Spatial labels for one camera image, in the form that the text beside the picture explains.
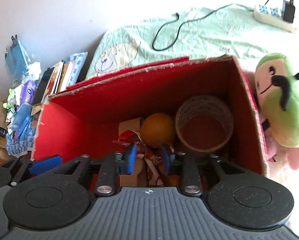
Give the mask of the red doll figure card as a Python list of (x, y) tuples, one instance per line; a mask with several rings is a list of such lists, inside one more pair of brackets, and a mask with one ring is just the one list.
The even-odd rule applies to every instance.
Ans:
[(132, 145), (136, 146), (136, 160), (131, 174), (119, 176), (119, 184), (128, 187), (164, 187), (177, 186), (177, 176), (167, 176), (164, 171), (161, 152), (150, 148), (141, 137), (142, 118), (119, 123), (118, 139), (115, 141), (117, 152), (126, 152)]

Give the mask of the green caterpillar plush toy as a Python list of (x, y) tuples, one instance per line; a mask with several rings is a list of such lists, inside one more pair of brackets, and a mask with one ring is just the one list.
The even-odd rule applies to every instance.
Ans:
[(293, 73), (286, 55), (272, 53), (261, 58), (254, 80), (263, 131), (281, 146), (298, 148), (299, 72)]

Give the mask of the blue checkered cloth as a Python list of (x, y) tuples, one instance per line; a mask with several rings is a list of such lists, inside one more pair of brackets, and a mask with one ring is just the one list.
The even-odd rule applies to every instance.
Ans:
[(36, 128), (31, 128), (33, 116), (32, 105), (23, 103), (12, 119), (6, 135), (8, 155), (20, 157), (32, 151)]

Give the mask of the red cardboard box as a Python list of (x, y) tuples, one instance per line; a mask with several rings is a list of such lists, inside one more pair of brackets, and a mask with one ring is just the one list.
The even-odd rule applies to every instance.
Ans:
[(234, 56), (167, 61), (93, 77), (45, 99), (32, 159), (82, 154), (100, 159), (117, 149), (121, 122), (153, 113), (174, 114), (188, 99), (213, 95), (229, 106), (234, 129), (231, 155), (249, 170), (269, 176), (257, 106)]

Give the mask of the stack of books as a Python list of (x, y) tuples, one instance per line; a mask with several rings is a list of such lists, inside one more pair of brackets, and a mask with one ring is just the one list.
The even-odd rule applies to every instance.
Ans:
[(47, 97), (62, 92), (76, 83), (87, 56), (87, 51), (75, 53), (43, 73), (32, 99), (31, 116), (41, 111)]

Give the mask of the brown tape roll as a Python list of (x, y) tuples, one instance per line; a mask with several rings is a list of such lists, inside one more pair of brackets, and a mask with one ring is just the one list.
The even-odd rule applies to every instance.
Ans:
[(193, 96), (175, 116), (177, 136), (188, 152), (197, 156), (213, 154), (229, 142), (233, 116), (229, 107), (215, 96)]

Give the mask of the purple tissue pack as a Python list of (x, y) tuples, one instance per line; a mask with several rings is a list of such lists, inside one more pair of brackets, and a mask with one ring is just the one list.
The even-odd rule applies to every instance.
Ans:
[(36, 92), (37, 81), (28, 80), (24, 85), (22, 85), (22, 90), (20, 94), (20, 102), (19, 107), (24, 103), (32, 104), (32, 100), (34, 99), (34, 95)]

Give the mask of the orange wooden gourd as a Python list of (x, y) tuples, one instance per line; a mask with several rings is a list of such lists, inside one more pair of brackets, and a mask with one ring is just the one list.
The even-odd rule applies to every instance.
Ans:
[(175, 124), (171, 116), (155, 113), (146, 118), (140, 130), (143, 142), (152, 148), (167, 144), (172, 146), (175, 137)]

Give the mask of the blue hanging bag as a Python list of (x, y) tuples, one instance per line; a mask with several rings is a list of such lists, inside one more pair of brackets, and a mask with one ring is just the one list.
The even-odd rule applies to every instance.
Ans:
[(5, 63), (13, 80), (20, 79), (29, 70), (32, 61), (23, 47), (18, 36), (11, 36), (12, 43), (6, 46), (4, 54)]

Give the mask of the black power adapter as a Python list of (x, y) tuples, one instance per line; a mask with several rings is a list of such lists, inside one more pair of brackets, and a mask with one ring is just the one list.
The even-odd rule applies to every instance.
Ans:
[(289, 0), (289, 1), (284, 0), (283, 7), (282, 7), (282, 19), (285, 22), (293, 23), (294, 16), (295, 16), (294, 0)]

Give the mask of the small green plush toy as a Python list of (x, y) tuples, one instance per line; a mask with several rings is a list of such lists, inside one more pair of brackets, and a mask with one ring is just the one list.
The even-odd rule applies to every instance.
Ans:
[(10, 123), (12, 118), (15, 115), (15, 107), (17, 105), (16, 97), (15, 97), (15, 90), (10, 88), (9, 89), (9, 96), (5, 103), (3, 103), (3, 108), (6, 110), (6, 119), (7, 123)]

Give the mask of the green cartoon bed sheet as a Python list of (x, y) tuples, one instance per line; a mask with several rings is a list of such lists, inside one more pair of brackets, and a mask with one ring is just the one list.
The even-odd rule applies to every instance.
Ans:
[(238, 4), (216, 12), (194, 8), (107, 31), (86, 79), (177, 57), (200, 59), (224, 54), (234, 55), (244, 69), (254, 71), (262, 57), (275, 52), (297, 63), (296, 36), (258, 22), (251, 8)]

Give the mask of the white power strip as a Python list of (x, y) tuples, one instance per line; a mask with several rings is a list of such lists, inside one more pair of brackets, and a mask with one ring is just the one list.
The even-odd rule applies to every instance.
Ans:
[(278, 8), (256, 5), (253, 9), (254, 18), (261, 23), (268, 24), (290, 33), (296, 32), (296, 26), (283, 20), (282, 12)]

